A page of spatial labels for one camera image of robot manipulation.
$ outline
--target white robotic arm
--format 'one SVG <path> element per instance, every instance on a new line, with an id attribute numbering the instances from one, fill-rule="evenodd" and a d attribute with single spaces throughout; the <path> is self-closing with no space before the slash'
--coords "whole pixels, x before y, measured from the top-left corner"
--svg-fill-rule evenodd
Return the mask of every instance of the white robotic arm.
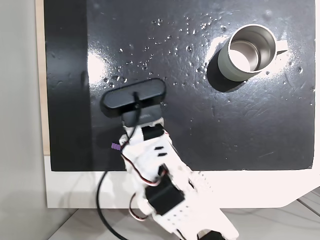
<path id="1" fill-rule="evenodd" d="M 122 117 L 126 131 L 119 142 L 135 190 L 129 211 L 139 221 L 152 216 L 182 240 L 235 240 L 239 234 L 217 206 L 205 173 L 192 171 L 180 159 L 164 130 L 159 103 L 165 95 L 165 83 L 153 78 L 108 91 L 100 101 L 107 117 Z M 104 225 L 126 240 L 108 224 L 100 209 L 99 190 L 106 174 L 97 188 L 97 210 Z M 133 200 L 145 217 L 134 213 Z"/>
<path id="2" fill-rule="evenodd" d="M 122 150 L 126 170 L 132 175 L 138 207 L 182 240 L 213 239 L 209 238 L 209 231 L 235 240 L 239 234 L 216 205 L 211 183 L 204 173 L 192 171 L 181 161 L 163 126 L 162 118 L 137 126 Z M 120 138 L 121 145 L 134 129 L 124 128 L 127 135 Z M 146 219 L 138 217 L 131 208 L 130 213 L 139 221 Z"/>

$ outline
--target wire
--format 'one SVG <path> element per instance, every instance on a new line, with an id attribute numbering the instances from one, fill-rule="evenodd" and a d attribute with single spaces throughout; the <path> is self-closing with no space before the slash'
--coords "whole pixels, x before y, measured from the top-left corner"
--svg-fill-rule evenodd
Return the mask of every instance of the wire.
<path id="1" fill-rule="evenodd" d="M 187 239 L 182 235 L 182 233 L 180 232 L 179 229 L 177 229 L 176 231 L 180 234 L 180 236 L 182 237 L 183 240 L 187 240 Z"/>
<path id="2" fill-rule="evenodd" d="M 128 144 L 128 142 L 130 141 L 130 139 L 133 137 L 136 129 L 137 129 L 137 125 L 138 125 L 138 122 L 139 122 L 139 118 L 140 118 L 140 115 L 141 115 L 141 102 L 139 100 L 139 97 L 138 97 L 138 93 L 137 92 L 134 92 L 133 93 L 133 97 L 134 97 L 134 100 L 136 102 L 136 108 L 137 108 L 137 111 L 136 111 L 136 114 L 135 114 L 135 122 L 134 122 L 134 128 L 133 128 L 133 131 L 132 133 L 130 134 L 130 137 L 127 139 L 127 141 L 122 145 L 122 148 L 121 148 L 121 154 L 122 154 L 122 151 L 123 149 L 125 148 L 125 146 Z M 106 228 L 114 235 L 116 236 L 118 239 L 120 240 L 128 240 L 127 238 L 125 238 L 124 236 L 120 235 L 119 233 L 117 233 L 113 227 L 107 222 L 105 216 L 103 215 L 102 213 L 102 210 L 101 210 L 101 207 L 100 207 L 100 199 L 99 199 L 99 196 L 100 196 L 100 190 L 101 190 L 101 185 L 107 175 L 108 171 L 106 170 L 99 183 L 98 183 L 98 187 L 97 187 L 97 190 L 96 190 L 96 196 L 95 196 L 95 203 L 96 203 L 96 210 L 98 212 L 98 215 L 102 221 L 102 223 L 106 226 Z"/>
<path id="3" fill-rule="evenodd" d="M 145 217 L 141 217 L 141 216 L 138 216 L 137 214 L 134 213 L 133 209 L 131 208 L 131 203 L 132 203 L 132 200 L 135 198 L 136 196 L 136 193 L 134 193 L 130 199 L 130 204 L 129 204 L 129 213 L 131 214 L 131 216 L 137 220 L 137 221 L 140 221 L 140 222 L 144 222 L 145 220 L 147 220 L 147 218 L 149 217 L 149 215 L 145 216 Z"/>
<path id="4" fill-rule="evenodd" d="M 139 170 L 136 168 L 136 166 L 133 164 L 133 162 L 131 160 L 129 160 L 127 157 L 125 157 L 122 154 L 122 157 L 124 160 L 126 160 L 131 166 L 132 168 L 136 171 L 136 173 L 139 175 L 139 177 L 144 181 L 145 184 L 151 186 L 151 187 L 156 187 L 159 185 L 159 183 L 161 182 L 162 177 L 167 173 L 167 171 L 163 171 L 160 178 L 157 181 L 150 181 L 146 178 L 144 178 L 141 173 L 139 172 Z"/>
<path id="5" fill-rule="evenodd" d="M 101 208 L 100 208 L 100 202 L 99 202 L 99 195 L 100 195 L 100 189 L 101 189 L 101 185 L 102 185 L 102 182 L 104 181 L 104 178 L 105 176 L 107 175 L 108 171 L 105 171 L 99 181 L 99 184 L 98 184 L 98 188 L 96 190 L 96 196 L 95 196 L 95 203 L 96 203 L 96 210 L 98 212 L 98 215 L 102 221 L 102 223 L 106 226 L 106 228 L 113 234 L 115 235 L 118 239 L 120 240 L 128 240 L 127 238 L 125 238 L 124 236 L 120 235 L 119 233 L 117 233 L 113 227 L 107 222 L 107 220 L 105 219 L 102 211 L 101 211 Z"/>
<path id="6" fill-rule="evenodd" d="M 304 203 L 303 201 L 301 201 L 299 198 L 297 199 L 297 201 L 299 203 L 301 203 L 303 206 L 305 206 L 307 209 L 309 209 L 311 212 L 313 212 L 315 215 L 317 215 L 318 217 L 320 217 L 320 213 L 318 213 L 316 210 L 314 210 L 312 207 L 310 207 L 308 204 Z"/>

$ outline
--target metal mug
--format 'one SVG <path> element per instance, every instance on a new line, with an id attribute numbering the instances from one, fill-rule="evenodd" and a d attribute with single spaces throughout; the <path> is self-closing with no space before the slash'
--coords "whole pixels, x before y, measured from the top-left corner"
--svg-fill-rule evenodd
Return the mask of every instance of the metal mug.
<path id="1" fill-rule="evenodd" d="M 249 24 L 239 28 L 221 49 L 218 66 L 229 80 L 242 82 L 259 74 L 288 50 L 286 40 L 276 41 L 265 26 Z"/>

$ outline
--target water droplet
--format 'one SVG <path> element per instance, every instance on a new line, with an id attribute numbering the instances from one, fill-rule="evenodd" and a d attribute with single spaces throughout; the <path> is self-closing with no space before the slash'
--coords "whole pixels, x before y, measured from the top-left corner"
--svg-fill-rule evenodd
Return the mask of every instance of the water droplet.
<path id="1" fill-rule="evenodd" d="M 301 66 L 298 66 L 296 70 L 300 74 L 302 74 L 302 72 L 304 71 L 304 69 Z"/>
<path id="2" fill-rule="evenodd" d="M 114 75 L 112 76 L 112 80 L 116 80 L 116 81 L 119 81 L 120 77 L 118 75 Z"/>
<path id="3" fill-rule="evenodd" d="M 192 47 L 191 47 L 191 46 L 187 46 L 185 49 L 186 49 L 186 51 L 189 52 L 189 53 L 192 52 Z"/>

